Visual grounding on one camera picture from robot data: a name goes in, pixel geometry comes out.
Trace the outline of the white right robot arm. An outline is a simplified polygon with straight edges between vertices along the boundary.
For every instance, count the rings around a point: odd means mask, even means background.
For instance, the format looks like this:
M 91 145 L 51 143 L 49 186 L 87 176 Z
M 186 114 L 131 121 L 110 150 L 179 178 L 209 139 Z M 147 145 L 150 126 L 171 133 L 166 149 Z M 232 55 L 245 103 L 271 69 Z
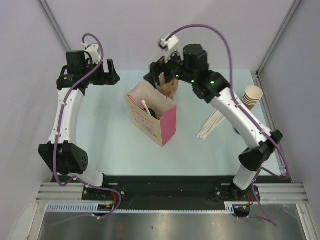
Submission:
M 150 64 L 144 79 L 158 87 L 159 76 L 164 74 L 167 83 L 178 79 L 191 84 L 197 97 L 221 112 L 246 143 L 246 150 L 238 157 L 240 168 L 230 188 L 231 196 L 242 201 L 248 196 L 248 187 L 258 170 L 275 151 L 283 134 L 260 123 L 237 99 L 231 84 L 220 73 L 209 69 L 207 52 L 200 44 L 186 45 L 182 55 L 176 47 L 164 46 L 162 49 L 164 56 Z

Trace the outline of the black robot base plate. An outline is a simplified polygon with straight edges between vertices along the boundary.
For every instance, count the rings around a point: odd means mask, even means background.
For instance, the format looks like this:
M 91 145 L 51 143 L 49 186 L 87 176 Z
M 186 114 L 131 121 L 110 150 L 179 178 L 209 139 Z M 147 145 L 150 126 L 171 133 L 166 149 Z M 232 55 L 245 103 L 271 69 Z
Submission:
M 101 203 L 100 210 L 109 209 L 117 197 L 122 211 L 213 212 L 223 211 L 226 204 L 248 204 L 250 198 L 265 201 L 268 194 L 284 195 L 287 180 L 260 176 L 254 187 L 237 190 L 232 176 L 115 176 L 107 175 L 102 189 L 72 182 L 66 187 L 56 183 L 42 185 L 39 199 L 62 203 Z

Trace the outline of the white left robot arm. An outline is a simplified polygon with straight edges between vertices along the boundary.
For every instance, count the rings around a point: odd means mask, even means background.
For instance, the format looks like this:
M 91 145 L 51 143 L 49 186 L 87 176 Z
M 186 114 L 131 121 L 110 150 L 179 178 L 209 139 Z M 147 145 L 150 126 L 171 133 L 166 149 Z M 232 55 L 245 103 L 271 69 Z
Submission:
M 107 60 L 108 72 L 104 71 L 102 56 L 98 44 L 66 53 L 67 64 L 56 83 L 58 107 L 53 129 L 48 142 L 39 145 L 38 153 L 51 172 L 94 186 L 93 194 L 105 200 L 111 188 L 103 183 L 104 175 L 89 165 L 87 152 L 76 145 L 78 116 L 88 86 L 115 85 L 120 81 L 112 59 Z

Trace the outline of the pink kraft paper bag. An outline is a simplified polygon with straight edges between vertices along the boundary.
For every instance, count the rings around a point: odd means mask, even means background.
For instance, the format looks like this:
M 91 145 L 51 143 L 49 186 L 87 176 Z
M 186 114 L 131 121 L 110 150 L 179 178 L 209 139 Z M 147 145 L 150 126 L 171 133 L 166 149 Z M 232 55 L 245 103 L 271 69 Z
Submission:
M 125 95 L 133 124 L 160 147 L 176 134 L 177 104 L 142 81 Z

